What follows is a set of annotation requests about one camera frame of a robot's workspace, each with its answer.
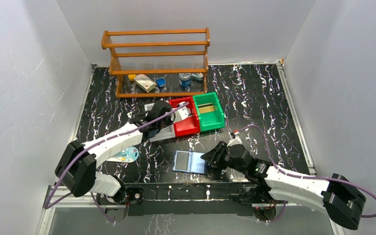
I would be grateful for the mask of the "white plastic bin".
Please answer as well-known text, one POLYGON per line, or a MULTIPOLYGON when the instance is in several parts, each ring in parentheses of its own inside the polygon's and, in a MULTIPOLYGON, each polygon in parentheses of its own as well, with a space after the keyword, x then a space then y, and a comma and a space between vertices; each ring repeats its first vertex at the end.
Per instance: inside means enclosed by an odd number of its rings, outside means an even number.
MULTIPOLYGON (((150 111, 153 107, 154 103, 148 103, 144 105, 145 111, 150 111)), ((175 137, 174 125, 170 125, 162 129, 155 137, 150 139, 151 142, 155 141, 163 141, 167 139, 172 139, 175 137)))

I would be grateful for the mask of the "navy blue card holder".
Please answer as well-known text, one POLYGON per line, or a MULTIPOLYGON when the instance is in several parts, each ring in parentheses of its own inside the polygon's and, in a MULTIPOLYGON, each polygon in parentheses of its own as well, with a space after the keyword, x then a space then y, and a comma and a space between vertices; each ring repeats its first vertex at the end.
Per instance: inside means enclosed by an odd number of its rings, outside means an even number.
POLYGON ((174 154, 174 157, 173 157, 172 171, 181 172, 181 173, 192 173, 192 174, 205 175, 206 172, 207 172, 207 163, 200 158, 201 155, 203 155, 203 154, 204 154, 203 152, 177 150, 174 154), (174 159, 175 159, 175 155, 178 151, 189 153, 189 164, 188 164, 188 170, 187 171, 175 171, 174 170, 174 159))

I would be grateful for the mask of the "grey card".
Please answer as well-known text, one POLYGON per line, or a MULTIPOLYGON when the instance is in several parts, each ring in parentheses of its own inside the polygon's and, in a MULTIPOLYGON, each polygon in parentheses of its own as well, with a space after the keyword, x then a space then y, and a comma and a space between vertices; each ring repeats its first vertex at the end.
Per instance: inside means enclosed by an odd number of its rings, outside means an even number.
POLYGON ((189 153, 178 151, 174 159, 175 171, 187 171, 189 164, 189 153))

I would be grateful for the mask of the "red plastic bin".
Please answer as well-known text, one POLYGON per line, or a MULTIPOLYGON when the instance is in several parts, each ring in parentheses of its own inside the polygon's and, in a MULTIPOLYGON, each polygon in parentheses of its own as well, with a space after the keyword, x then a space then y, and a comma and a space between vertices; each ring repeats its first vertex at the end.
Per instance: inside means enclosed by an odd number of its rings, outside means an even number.
POLYGON ((194 105, 192 96, 170 99, 169 103, 173 108, 177 108, 180 103, 188 102, 187 109, 190 111, 190 117, 174 124, 176 137, 183 137, 200 133, 199 117, 194 105))

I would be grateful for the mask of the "green plastic bin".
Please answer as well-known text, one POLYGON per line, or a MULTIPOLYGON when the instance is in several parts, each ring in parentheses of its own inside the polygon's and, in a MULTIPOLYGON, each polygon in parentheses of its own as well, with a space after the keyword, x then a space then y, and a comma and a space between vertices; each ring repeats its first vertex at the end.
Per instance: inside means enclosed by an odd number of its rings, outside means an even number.
POLYGON ((194 95, 201 132, 225 127, 225 115, 216 92, 194 95))

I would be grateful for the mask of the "wooden shelf rack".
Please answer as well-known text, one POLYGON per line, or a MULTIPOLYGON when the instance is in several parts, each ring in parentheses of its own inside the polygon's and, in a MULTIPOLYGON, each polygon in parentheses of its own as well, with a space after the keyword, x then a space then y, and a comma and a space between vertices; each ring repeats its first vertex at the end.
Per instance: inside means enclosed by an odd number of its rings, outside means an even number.
POLYGON ((103 32, 101 47, 110 52, 109 75, 117 78, 117 98, 179 97, 205 94, 209 71, 209 28, 103 32), (180 73, 201 73, 201 87, 166 92, 129 91, 131 74, 168 75, 177 85, 180 73))

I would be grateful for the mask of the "blue toothbrush blister pack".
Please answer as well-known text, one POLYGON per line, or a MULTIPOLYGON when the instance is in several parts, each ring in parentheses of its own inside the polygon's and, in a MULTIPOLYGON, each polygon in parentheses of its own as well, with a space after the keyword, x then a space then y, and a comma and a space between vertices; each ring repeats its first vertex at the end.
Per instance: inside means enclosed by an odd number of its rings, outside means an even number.
POLYGON ((116 163, 132 163, 138 159, 139 155, 139 150, 136 147, 131 146, 111 156, 107 161, 116 163))

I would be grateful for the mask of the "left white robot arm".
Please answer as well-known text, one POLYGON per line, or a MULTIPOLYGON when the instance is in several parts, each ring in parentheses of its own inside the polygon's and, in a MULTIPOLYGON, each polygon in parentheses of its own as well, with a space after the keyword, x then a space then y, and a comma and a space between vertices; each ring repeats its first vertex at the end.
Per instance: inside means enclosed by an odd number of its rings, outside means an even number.
POLYGON ((134 115, 117 130, 93 141, 70 142, 55 169, 55 187, 66 186, 74 197, 86 193, 107 196, 120 204, 127 197, 126 185, 117 176, 103 174, 98 167, 119 152, 154 138, 162 129, 189 117, 188 102, 176 108, 166 101, 153 104, 151 110, 134 115))

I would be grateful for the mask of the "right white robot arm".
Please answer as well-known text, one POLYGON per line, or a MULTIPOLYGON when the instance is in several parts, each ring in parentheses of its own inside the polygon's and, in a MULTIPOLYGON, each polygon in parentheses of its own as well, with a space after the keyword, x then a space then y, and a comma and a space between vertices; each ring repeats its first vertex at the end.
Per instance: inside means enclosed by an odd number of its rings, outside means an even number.
POLYGON ((270 161, 255 158, 235 141, 220 141, 216 147, 201 156, 213 168, 231 168, 244 174, 257 185, 257 199, 287 201, 326 213, 336 224, 357 230, 366 197, 339 174, 330 179, 293 172, 274 166, 270 161))

